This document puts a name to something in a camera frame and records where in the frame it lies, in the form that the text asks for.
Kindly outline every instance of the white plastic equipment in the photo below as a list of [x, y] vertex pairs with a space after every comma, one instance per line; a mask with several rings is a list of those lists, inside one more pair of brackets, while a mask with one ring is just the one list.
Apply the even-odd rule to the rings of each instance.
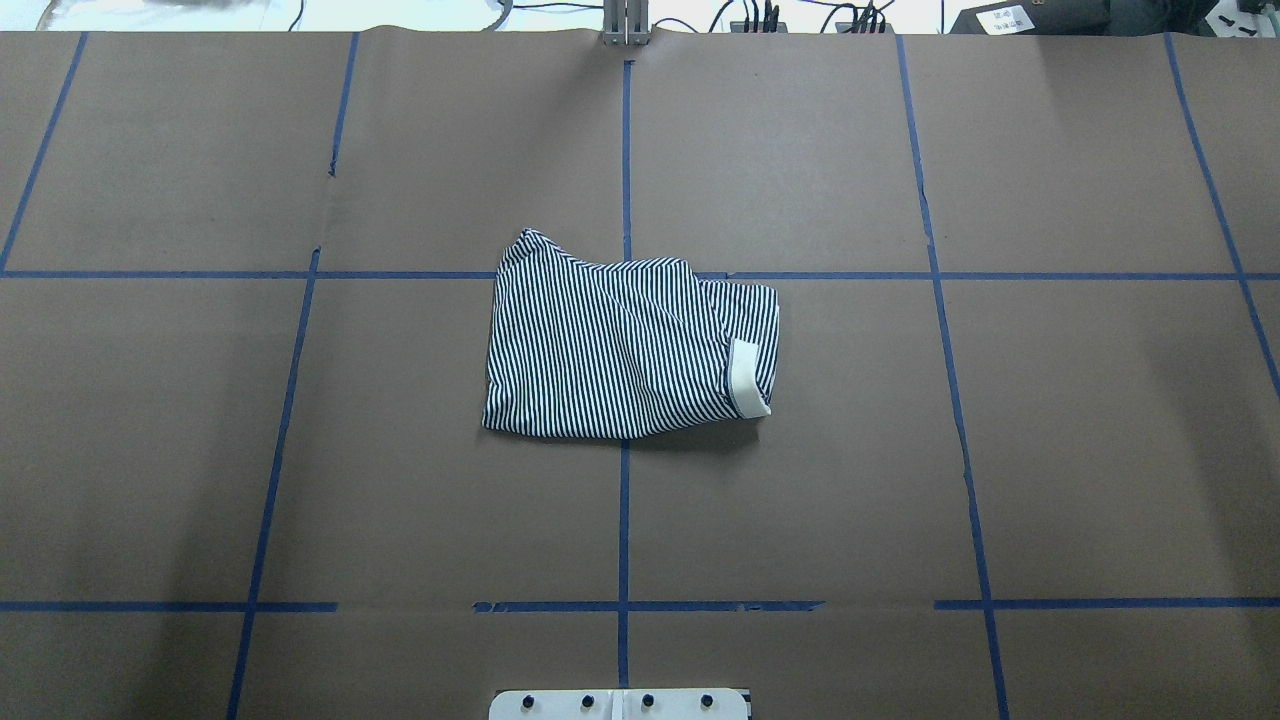
[[489, 720], [750, 720], [751, 696], [730, 688], [507, 691]]

